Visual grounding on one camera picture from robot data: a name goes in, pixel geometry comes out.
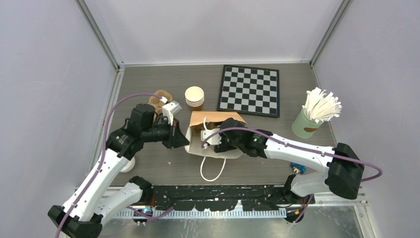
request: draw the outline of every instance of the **white rope handle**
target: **white rope handle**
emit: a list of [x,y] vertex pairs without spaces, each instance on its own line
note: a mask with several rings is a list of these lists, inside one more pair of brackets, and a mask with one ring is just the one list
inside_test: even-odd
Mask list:
[[205,117],[205,118],[203,119],[203,126],[204,126],[204,130],[208,130],[208,129],[207,129],[207,127],[206,127],[206,121],[207,121],[207,117]]
[[201,177],[202,177],[204,180],[206,180],[207,182],[213,182],[213,181],[216,181],[216,179],[218,179],[218,178],[220,177],[220,175],[222,174],[222,172],[223,172],[224,165],[226,164],[226,158],[224,158],[224,161],[223,161],[223,166],[222,166],[222,169],[220,170],[219,175],[217,175],[217,177],[215,177],[215,178],[213,178],[213,179],[207,179],[207,178],[205,178],[205,177],[204,177],[204,175],[203,175],[203,164],[204,164],[204,161],[205,161],[205,160],[206,160],[206,156],[204,156],[203,161],[201,162],[201,166],[200,166],[200,174],[201,174]]

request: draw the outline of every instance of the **gray table surface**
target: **gray table surface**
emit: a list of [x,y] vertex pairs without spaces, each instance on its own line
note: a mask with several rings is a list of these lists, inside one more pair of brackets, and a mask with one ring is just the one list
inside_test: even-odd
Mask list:
[[[327,123],[308,139],[297,137],[291,128],[293,120],[300,112],[306,100],[306,91],[316,87],[315,78],[307,63],[297,64],[248,64],[280,71],[280,118],[268,118],[254,115],[241,116],[249,128],[264,129],[285,138],[304,143],[334,146],[332,133]],[[183,110],[175,115],[180,121],[181,131],[186,132],[191,112],[185,102],[184,92],[190,86],[199,86],[205,92],[203,111],[216,111],[220,89],[222,65],[193,66],[141,66],[127,67],[118,98],[130,94],[157,90],[166,90]],[[114,131],[129,118],[131,110],[138,103],[147,103],[148,97],[137,97],[122,103],[112,119],[110,131]],[[222,175],[214,182],[207,182],[200,176],[202,157],[188,154],[185,149],[166,149],[161,143],[147,143],[143,150],[135,155],[136,165],[128,173],[120,173],[112,185],[124,185],[133,176],[141,176],[155,185],[184,184],[283,184],[292,173],[289,162],[251,158],[243,155],[238,159],[226,161]],[[203,167],[206,178],[212,179],[220,171],[222,159],[208,158]]]

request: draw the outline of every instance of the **stack of paper cups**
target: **stack of paper cups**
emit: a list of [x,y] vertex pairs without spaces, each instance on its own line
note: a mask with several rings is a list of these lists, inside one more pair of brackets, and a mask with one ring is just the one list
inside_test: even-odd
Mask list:
[[201,111],[204,103],[204,91],[200,87],[189,87],[185,91],[185,101],[192,111]]

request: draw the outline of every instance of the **white wall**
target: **white wall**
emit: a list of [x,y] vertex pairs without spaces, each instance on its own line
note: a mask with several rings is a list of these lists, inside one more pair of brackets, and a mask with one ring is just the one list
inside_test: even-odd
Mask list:
[[315,65],[343,104],[338,141],[384,170],[363,184],[380,238],[420,232],[419,12],[418,0],[353,1]]
[[92,1],[125,64],[310,60],[341,2]]
[[0,237],[53,237],[83,181],[115,70],[74,0],[0,7]]

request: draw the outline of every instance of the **paper cup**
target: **paper cup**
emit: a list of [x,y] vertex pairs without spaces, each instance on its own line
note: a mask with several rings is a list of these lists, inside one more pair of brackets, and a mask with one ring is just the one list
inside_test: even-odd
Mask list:
[[194,102],[194,103],[193,103],[193,102],[190,102],[190,101],[187,101],[187,100],[186,100],[186,102],[187,102],[187,104],[188,104],[188,105],[190,105],[190,106],[194,106],[194,105],[195,105],[195,106],[196,106],[196,105],[201,105],[201,104],[203,104],[203,102],[204,102],[204,98],[203,98],[202,100],[200,100],[199,102]]
[[204,91],[202,88],[193,86],[185,90],[185,101],[192,111],[201,111],[204,103]]
[[303,109],[292,123],[293,132],[300,138],[311,137],[316,130],[322,125],[322,122],[316,123],[306,117]]

